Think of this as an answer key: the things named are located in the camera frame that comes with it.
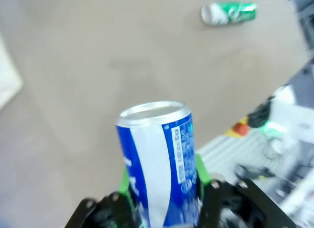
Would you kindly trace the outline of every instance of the green and white can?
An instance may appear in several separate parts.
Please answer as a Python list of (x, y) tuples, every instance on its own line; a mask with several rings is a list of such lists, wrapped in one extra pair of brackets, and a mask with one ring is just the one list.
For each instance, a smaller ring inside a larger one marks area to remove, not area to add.
[(225, 25), (253, 20), (256, 4), (250, 2), (213, 2), (201, 10), (202, 20), (207, 25)]

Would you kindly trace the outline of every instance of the aluminum can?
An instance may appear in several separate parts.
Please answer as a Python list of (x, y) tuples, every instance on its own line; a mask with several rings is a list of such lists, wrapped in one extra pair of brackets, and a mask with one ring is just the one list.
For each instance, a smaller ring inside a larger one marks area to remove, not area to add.
[(123, 111), (116, 128), (145, 225), (193, 225), (198, 197), (190, 108), (174, 101), (141, 104)]
[(203, 6), (201, 16), (207, 25), (226, 25), (255, 19), (256, 10), (251, 2), (213, 2)]

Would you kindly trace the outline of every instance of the white panel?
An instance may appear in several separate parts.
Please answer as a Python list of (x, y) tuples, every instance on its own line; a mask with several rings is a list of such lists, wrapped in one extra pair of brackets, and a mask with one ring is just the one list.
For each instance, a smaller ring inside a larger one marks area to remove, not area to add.
[(314, 170), (300, 182), (298, 187), (291, 193), (288, 198), (281, 204), (281, 209), (290, 214), (306, 205), (306, 198), (313, 193), (314, 188)]
[(276, 101), (271, 104), (269, 121), (277, 123), (282, 131), (294, 138), (314, 143), (314, 111), (309, 108)]
[(0, 110), (21, 89), (22, 81), (0, 34)]
[(162, 227), (171, 192), (171, 169), (162, 126), (133, 127), (131, 134), (141, 161), (151, 227)]
[[(209, 173), (223, 174), (230, 183), (237, 181), (234, 173), (237, 164), (268, 167), (276, 174), (285, 176), (298, 160), (299, 145), (294, 144), (282, 157), (273, 160), (264, 156), (269, 147), (265, 135), (259, 129), (251, 129), (249, 135), (242, 138), (218, 136), (197, 153), (201, 154)], [(255, 183), (266, 192), (276, 183), (276, 179), (255, 180)]]

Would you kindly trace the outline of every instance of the nutrition label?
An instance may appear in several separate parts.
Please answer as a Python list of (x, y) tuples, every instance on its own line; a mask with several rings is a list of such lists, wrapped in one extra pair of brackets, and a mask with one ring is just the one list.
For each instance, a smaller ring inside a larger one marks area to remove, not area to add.
[(171, 128), (178, 189), (181, 190), (181, 221), (193, 223), (198, 217), (196, 162), (192, 119)]

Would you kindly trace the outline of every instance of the gray floor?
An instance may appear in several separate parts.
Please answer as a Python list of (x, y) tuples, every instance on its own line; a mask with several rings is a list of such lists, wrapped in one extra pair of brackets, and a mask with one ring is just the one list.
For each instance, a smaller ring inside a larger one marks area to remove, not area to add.
[(123, 169), (118, 148), (69, 151), (27, 87), (0, 114), (0, 149), (0, 228), (60, 227), (83, 197), (110, 192)]

